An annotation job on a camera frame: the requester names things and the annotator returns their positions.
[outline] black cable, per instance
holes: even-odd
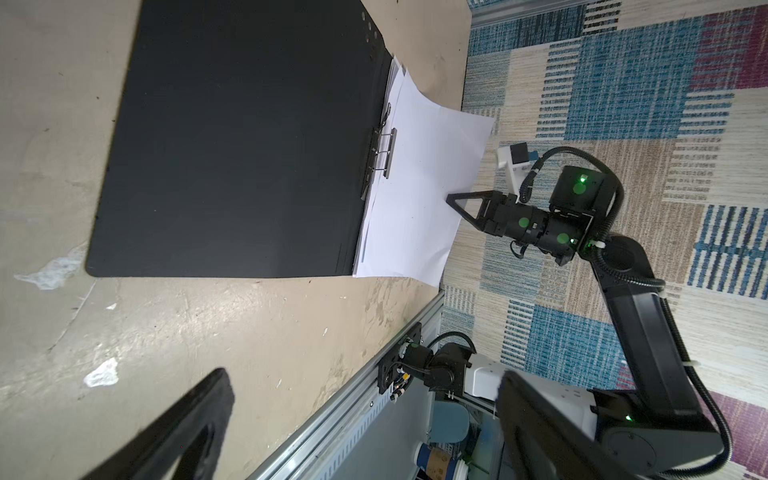
[[[531,171],[528,172],[525,180],[523,180],[522,184],[520,185],[520,202],[526,204],[531,199],[531,194],[533,193],[533,180],[544,166],[544,162],[553,155],[562,153],[572,154],[576,157],[583,158],[590,164],[594,165],[599,171],[608,175],[609,177],[612,177],[616,181],[616,194],[614,196],[614,202],[611,205],[611,209],[605,216],[605,219],[600,224],[595,225],[591,232],[591,240],[605,242],[605,240],[608,238],[608,234],[611,232],[611,227],[613,226],[614,221],[619,214],[621,205],[624,203],[624,185],[621,184],[619,178],[606,164],[588,152],[585,152],[576,147],[555,147],[547,150],[541,156],[541,158],[536,161],[536,163],[531,168]],[[586,243],[583,248],[590,248],[590,244]],[[612,266],[608,265],[608,263],[605,261],[605,258],[603,258],[603,249],[595,247],[592,250],[593,251],[590,252],[588,256],[594,260],[594,262],[600,267],[601,270],[613,276],[614,278],[618,278],[619,280],[633,283],[635,285],[650,286],[656,288],[664,288],[664,286],[667,284],[662,279],[632,276],[621,272],[620,270],[616,270]]]
[[[674,340],[677,351],[680,354],[680,359],[683,362],[690,362],[688,350],[685,348],[685,343],[683,343],[683,337],[680,336],[680,330],[677,329],[677,324],[675,323],[674,317],[672,316],[672,309],[670,308],[669,302],[666,298],[660,298],[660,302],[661,311],[664,314],[664,318],[667,321],[670,332],[672,333],[672,339]],[[696,374],[696,370],[690,364],[686,365],[684,368],[691,384],[693,384],[694,388],[699,393],[699,396],[704,401],[704,405],[707,406],[710,413],[712,413],[712,417],[715,419],[717,429],[720,430],[720,439],[723,442],[723,451],[715,455],[714,458],[712,458],[704,465],[699,465],[692,468],[672,468],[670,470],[666,470],[665,472],[661,472],[663,476],[672,478],[694,478],[709,475],[716,472],[717,470],[720,470],[726,463],[728,463],[731,455],[733,454],[733,436],[730,432],[728,421],[720,411],[720,407],[717,406],[717,402],[715,402],[715,400],[712,398],[712,395],[710,395],[707,387],[704,386],[704,383],[701,381],[698,374]]]
[[[619,210],[621,209],[621,205],[624,202],[624,186],[621,184],[621,181],[616,176],[616,174],[614,174],[614,172],[610,168],[608,168],[606,164],[599,161],[596,157],[594,157],[593,155],[583,150],[579,150],[578,148],[574,148],[574,147],[555,147],[546,151],[541,156],[541,158],[539,158],[536,161],[534,166],[531,168],[531,171],[528,172],[528,176],[526,176],[525,180],[523,180],[520,186],[520,201],[523,204],[525,204],[531,199],[531,193],[533,192],[534,178],[536,177],[538,172],[541,170],[541,167],[544,165],[544,162],[552,155],[559,154],[559,153],[570,153],[570,154],[576,155],[577,157],[583,158],[584,160],[588,161],[589,163],[597,167],[598,170],[601,171],[602,173],[608,176],[611,176],[615,179],[617,184],[617,189],[616,189],[616,194],[614,196],[614,202],[611,205],[611,210],[605,216],[605,219],[599,225],[596,225],[594,227],[594,233],[592,234],[592,240],[605,242],[605,240],[608,238],[608,234],[611,231],[611,227],[613,226],[613,223],[616,220],[616,217],[618,216]],[[593,250],[594,252],[589,254],[588,256],[590,256],[591,259],[594,260],[594,262],[598,265],[598,267],[600,267],[601,270],[603,270],[605,273],[611,275],[614,278],[617,278],[624,282],[634,283],[635,285],[649,286],[649,287],[660,288],[660,289],[663,289],[664,286],[666,285],[666,283],[662,279],[631,276],[624,272],[616,270],[612,266],[608,265],[607,262],[605,261],[605,258],[603,258],[602,248],[595,247]],[[709,409],[710,413],[712,413],[715,423],[717,424],[717,429],[720,431],[720,438],[723,442],[723,451],[715,455],[714,458],[712,458],[709,462],[707,462],[704,465],[700,465],[693,468],[672,468],[670,470],[666,470],[665,472],[661,472],[661,476],[653,475],[651,478],[702,477],[720,470],[726,463],[728,463],[728,461],[731,458],[731,455],[733,454],[733,436],[731,434],[730,427],[728,426],[728,422],[725,419],[725,416],[720,411],[720,407],[717,406],[717,402],[714,401],[714,399],[712,398],[712,395],[710,395],[709,393],[709,390],[707,390],[707,387],[703,384],[703,382],[699,378],[698,374],[696,373],[696,370],[690,364],[690,357],[688,356],[688,351],[685,348],[685,343],[683,342],[683,338],[680,336],[680,331],[677,329],[677,324],[675,323],[674,317],[672,316],[672,310],[669,306],[669,302],[667,302],[666,298],[660,297],[660,304],[661,304],[661,311],[664,315],[664,319],[667,321],[667,325],[669,326],[670,332],[672,333],[672,338],[674,340],[675,346],[677,347],[677,351],[678,351],[678,354],[680,355],[680,359],[683,362],[688,362],[688,365],[684,366],[685,373],[686,375],[688,375],[688,379],[690,380],[691,384],[694,386],[699,396],[703,400],[704,405],[706,405],[707,409]]]
[[[396,402],[399,397],[405,395],[406,390],[411,386],[411,383],[413,383],[413,379],[414,377],[411,375],[402,385],[395,384],[395,388],[392,389],[392,395],[389,396],[389,399]]]
[[[466,333],[463,333],[463,332],[445,332],[445,333],[442,333],[440,335],[437,335],[437,337],[435,337],[435,339],[433,341],[431,341],[427,345],[427,348],[431,349],[432,346],[435,345],[437,342],[439,342],[440,340],[442,340],[444,338],[447,338],[449,336],[459,336],[459,337],[463,338],[469,344],[469,348],[472,349],[472,353],[477,353],[478,352],[478,350],[475,348],[475,344],[472,343],[472,339],[469,338],[469,336]]]
[[[424,375],[431,375],[431,372],[429,370],[420,369],[417,366],[409,365],[409,364],[403,363],[403,362],[394,362],[392,364],[392,368],[395,368],[395,366],[397,366],[397,365],[404,366],[407,369],[413,370],[414,372],[423,373]]]

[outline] metal frame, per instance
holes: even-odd
[[[379,360],[415,324],[439,316],[445,294],[440,291],[370,361],[365,364],[320,410],[293,433],[248,480],[294,480],[315,469],[315,463],[339,434],[356,418],[349,413],[363,402],[370,405],[378,396],[376,385]]]

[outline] concrete floor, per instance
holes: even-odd
[[[419,88],[458,108],[465,0],[364,3]],[[0,478],[83,475],[216,366],[237,397],[217,478],[244,478],[436,293],[410,279],[89,277],[139,5],[0,0]],[[117,383],[86,386],[111,358]]]

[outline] black folder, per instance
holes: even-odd
[[[86,271],[351,274],[391,61],[359,0],[144,0]]]

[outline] patterned rug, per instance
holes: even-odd
[[[477,7],[493,2],[470,1]],[[768,477],[768,5],[602,0],[472,30],[463,110],[496,118],[473,190],[507,191],[495,150],[572,145],[622,179],[614,230],[638,240],[691,357],[734,430],[711,478]],[[537,177],[546,208],[563,165]],[[506,365],[632,388],[589,265],[462,222],[443,278],[443,329]]]

